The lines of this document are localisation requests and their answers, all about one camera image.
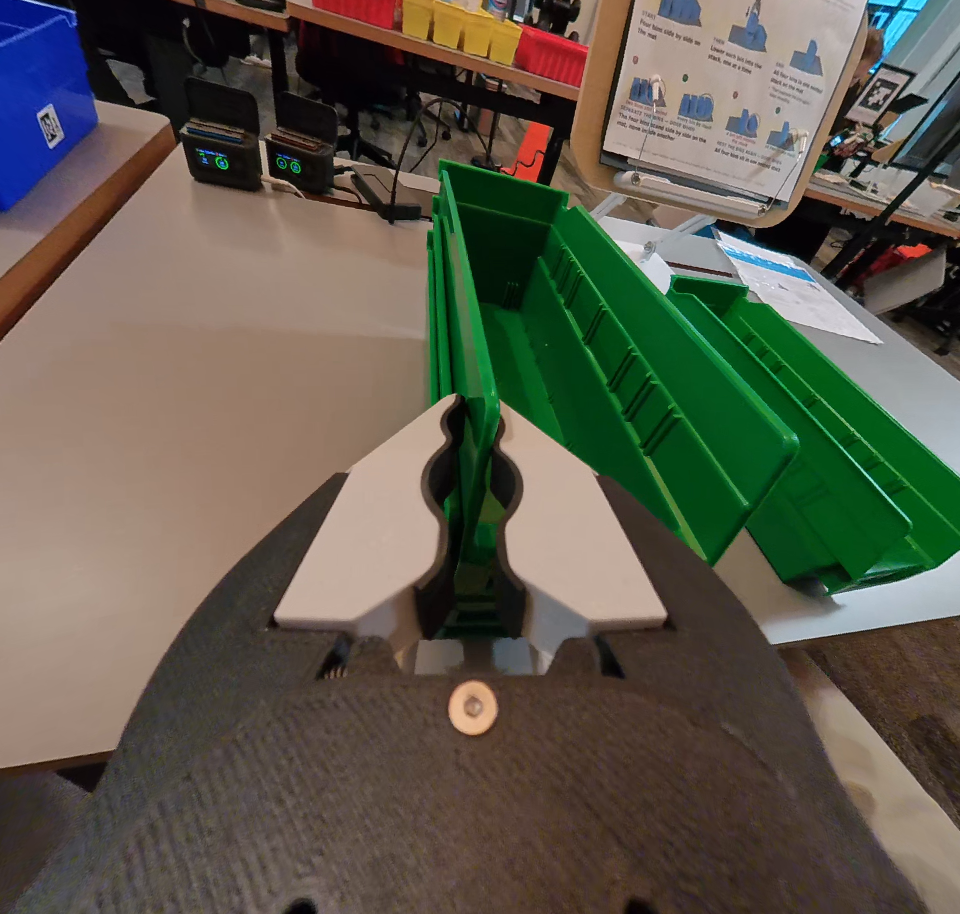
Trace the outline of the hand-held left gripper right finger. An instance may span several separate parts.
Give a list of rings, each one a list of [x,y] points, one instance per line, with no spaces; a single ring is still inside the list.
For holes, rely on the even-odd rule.
[[[496,611],[534,672],[567,640],[663,628],[667,609],[594,470],[510,407],[496,433]]]

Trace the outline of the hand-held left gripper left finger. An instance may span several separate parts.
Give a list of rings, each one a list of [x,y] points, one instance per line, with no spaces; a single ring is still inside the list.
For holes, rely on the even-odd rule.
[[[379,638],[414,670],[454,604],[457,488],[466,406],[450,394],[367,454],[337,493],[273,613],[286,632]]]

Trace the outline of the green plastic bin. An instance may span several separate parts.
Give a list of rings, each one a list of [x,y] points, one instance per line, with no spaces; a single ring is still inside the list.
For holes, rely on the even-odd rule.
[[[797,456],[797,436],[565,193],[447,160],[438,169],[453,378],[466,403],[445,503],[463,530],[446,630],[508,635],[490,492],[503,407],[714,566]]]
[[[917,529],[878,550],[852,532],[827,537],[802,529],[760,541],[776,575],[811,596],[833,597],[904,581],[943,565],[958,553],[958,534],[928,536]]]
[[[434,208],[433,227],[427,239],[428,387],[431,404],[456,392],[451,354],[450,299],[447,289],[447,239],[437,198],[434,199]]]
[[[802,529],[852,532],[872,550],[955,531],[959,548],[958,475],[788,320],[732,282],[675,274],[666,296],[798,438],[747,523],[761,551]]]

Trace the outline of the grey desk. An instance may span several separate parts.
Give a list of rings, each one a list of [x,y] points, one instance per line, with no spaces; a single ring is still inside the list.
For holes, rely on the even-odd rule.
[[[105,760],[186,620],[426,409],[426,223],[172,153],[2,341],[2,771]]]

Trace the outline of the small white object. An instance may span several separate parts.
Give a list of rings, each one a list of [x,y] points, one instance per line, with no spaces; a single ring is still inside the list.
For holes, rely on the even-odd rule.
[[[658,243],[652,241],[644,245],[637,264],[653,285],[666,295],[671,288],[674,273],[658,253],[658,247]]]

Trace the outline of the printed paper sheet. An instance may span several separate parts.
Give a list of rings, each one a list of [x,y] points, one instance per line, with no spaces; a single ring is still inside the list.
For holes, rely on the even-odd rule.
[[[882,344],[879,337],[789,256],[719,230],[714,230],[713,235],[741,283],[786,320],[863,343]]]

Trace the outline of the black power adapter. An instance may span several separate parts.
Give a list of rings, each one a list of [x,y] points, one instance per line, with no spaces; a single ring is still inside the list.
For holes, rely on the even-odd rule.
[[[353,167],[351,182],[364,200],[389,224],[418,222],[425,216],[431,200],[425,194],[395,179],[395,172],[378,167]]]

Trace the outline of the black battery charger case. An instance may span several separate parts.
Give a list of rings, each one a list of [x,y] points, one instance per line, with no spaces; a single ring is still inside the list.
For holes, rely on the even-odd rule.
[[[255,192],[262,189],[257,99],[248,91],[185,79],[188,118],[179,139],[191,176],[201,183]]]
[[[274,111],[276,125],[263,139],[269,176],[309,195],[329,194],[339,130],[335,108],[283,92]]]

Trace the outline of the orange object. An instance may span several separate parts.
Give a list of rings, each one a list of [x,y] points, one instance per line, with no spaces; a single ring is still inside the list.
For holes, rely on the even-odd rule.
[[[544,164],[552,128],[540,123],[530,123],[526,128],[517,157],[510,168],[514,177],[536,182]]]

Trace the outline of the black office chair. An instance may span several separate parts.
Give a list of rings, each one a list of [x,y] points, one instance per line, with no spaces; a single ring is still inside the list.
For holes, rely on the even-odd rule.
[[[426,113],[414,121],[422,107]],[[410,128],[412,140],[402,158],[409,173],[423,173],[451,138],[459,106],[451,101],[422,97],[414,93],[399,105],[341,106],[338,156],[375,166],[395,167]]]

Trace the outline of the wooden clipboard stand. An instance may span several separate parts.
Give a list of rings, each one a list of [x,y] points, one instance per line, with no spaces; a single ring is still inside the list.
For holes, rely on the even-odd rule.
[[[728,221],[768,226],[784,219],[802,197],[822,148],[827,130],[841,98],[834,94],[828,113],[813,141],[800,180],[786,203],[761,205],[733,196],[711,194],[699,185],[675,183],[648,174],[637,167],[624,172],[601,162],[601,140],[608,111],[611,81],[618,66],[618,52],[625,20],[632,0],[598,0],[580,95],[570,138],[571,152],[583,179],[595,189],[611,195],[646,200],[685,209]]]

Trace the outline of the wood-edged side table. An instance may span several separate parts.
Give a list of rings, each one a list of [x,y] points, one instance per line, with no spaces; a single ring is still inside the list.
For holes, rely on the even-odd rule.
[[[99,125],[1,216],[1,336],[174,151],[170,121],[96,102]]]

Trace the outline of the background work table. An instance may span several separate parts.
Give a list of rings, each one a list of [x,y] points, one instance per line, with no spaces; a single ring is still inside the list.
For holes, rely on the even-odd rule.
[[[920,194],[919,201],[906,199],[890,214],[887,223],[958,241],[958,205],[954,204],[958,196],[941,196],[937,190],[936,185],[925,181],[915,192]],[[814,174],[802,197],[803,201],[838,207],[860,220],[881,215],[895,199],[882,191],[860,190],[848,177],[831,173]]]

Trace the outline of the long wooden table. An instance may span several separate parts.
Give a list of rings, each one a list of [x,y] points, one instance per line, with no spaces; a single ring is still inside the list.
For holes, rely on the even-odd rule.
[[[564,143],[571,137],[579,87],[322,10],[314,7],[310,0],[288,0],[286,12],[297,21],[401,52],[407,60],[391,72],[391,78],[397,83],[456,104],[474,105],[549,127],[551,133],[536,181],[545,186],[551,184]],[[458,80],[453,74],[442,74],[438,71],[439,66],[514,84],[537,92],[540,99],[534,103],[505,91],[491,91]]]

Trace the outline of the small red plastic bin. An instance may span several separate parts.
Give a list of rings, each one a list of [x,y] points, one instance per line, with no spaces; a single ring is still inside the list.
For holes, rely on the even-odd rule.
[[[520,31],[521,38],[513,57],[514,67],[574,88],[581,86],[588,46],[531,25],[521,26]]]

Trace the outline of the instruction poster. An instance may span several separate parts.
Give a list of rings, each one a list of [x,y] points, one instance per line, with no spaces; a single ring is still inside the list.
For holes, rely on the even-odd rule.
[[[868,0],[631,0],[601,162],[786,203]]]

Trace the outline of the blue plastic bin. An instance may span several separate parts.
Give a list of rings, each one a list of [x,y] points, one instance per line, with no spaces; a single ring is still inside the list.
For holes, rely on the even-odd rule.
[[[98,126],[74,11],[1,0],[1,210]]]

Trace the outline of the black and white tag sign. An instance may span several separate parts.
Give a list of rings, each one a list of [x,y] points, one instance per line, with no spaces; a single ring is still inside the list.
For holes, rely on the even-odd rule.
[[[877,128],[915,79],[916,74],[911,70],[879,63],[846,113],[846,119],[856,125]]]

